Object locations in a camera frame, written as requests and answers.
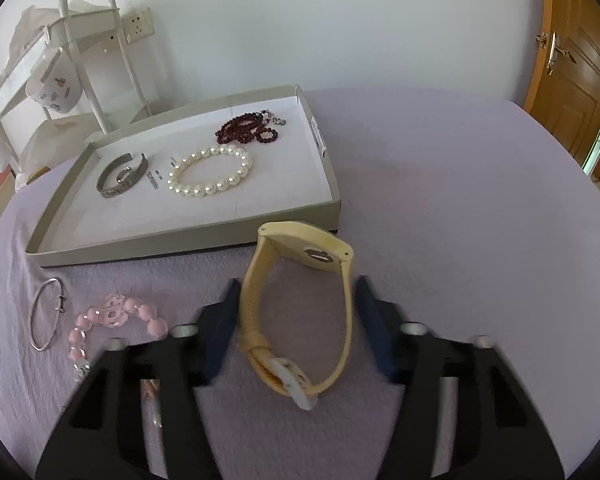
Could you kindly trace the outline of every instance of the white cup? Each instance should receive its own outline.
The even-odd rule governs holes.
[[[78,104],[82,85],[75,65],[62,48],[47,47],[31,70],[25,92],[59,114],[69,113]]]

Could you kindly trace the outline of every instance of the pink beaded bracelet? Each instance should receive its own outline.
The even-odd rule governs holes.
[[[138,316],[146,321],[146,331],[154,339],[162,339],[167,335],[167,324],[158,317],[153,305],[145,304],[137,298],[126,298],[122,294],[109,294],[101,306],[92,306],[87,312],[78,314],[75,320],[76,327],[69,332],[69,359],[74,362],[77,372],[85,375],[90,370],[82,348],[86,332],[95,324],[109,328],[122,326],[130,316]]]

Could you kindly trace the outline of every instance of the white pearl bracelet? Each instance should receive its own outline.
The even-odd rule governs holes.
[[[232,155],[240,160],[240,168],[234,174],[227,178],[220,178],[217,182],[207,182],[206,184],[197,184],[186,186],[179,182],[180,176],[187,171],[189,166],[197,160],[209,158],[211,155]],[[240,181],[247,177],[249,171],[253,167],[251,155],[245,152],[242,148],[238,148],[235,144],[225,146],[212,146],[205,148],[196,153],[191,153],[182,159],[180,164],[173,167],[173,171],[169,174],[167,184],[169,189],[173,190],[180,196],[205,196],[213,195],[216,191],[226,191],[230,187],[237,186]]]

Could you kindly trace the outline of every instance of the wooden door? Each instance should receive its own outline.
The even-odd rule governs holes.
[[[600,6],[544,0],[525,110],[582,165],[600,130]]]

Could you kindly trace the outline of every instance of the round table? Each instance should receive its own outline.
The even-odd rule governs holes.
[[[355,250],[356,273],[442,337],[491,335],[535,402],[565,472],[573,472],[600,438],[600,194],[593,184],[509,102],[423,89],[306,95],[340,187],[338,236]],[[27,301],[41,281],[57,275],[65,282],[72,315],[62,320],[62,339],[74,314],[113,291],[155,303],[172,326],[218,301],[253,254],[243,247],[39,269],[24,245],[67,170],[18,193],[0,221],[0,437],[29,473],[74,387],[64,342],[42,354],[28,343]],[[293,262],[274,270],[263,331],[278,355],[314,381],[337,359],[343,315],[337,277]],[[90,333],[90,352],[112,336],[146,340],[130,325]],[[226,480],[375,478],[402,387],[386,384],[360,324],[354,329],[346,371],[311,412],[269,390],[231,345],[216,383],[198,391]],[[157,438],[148,430],[151,462],[164,473]]]

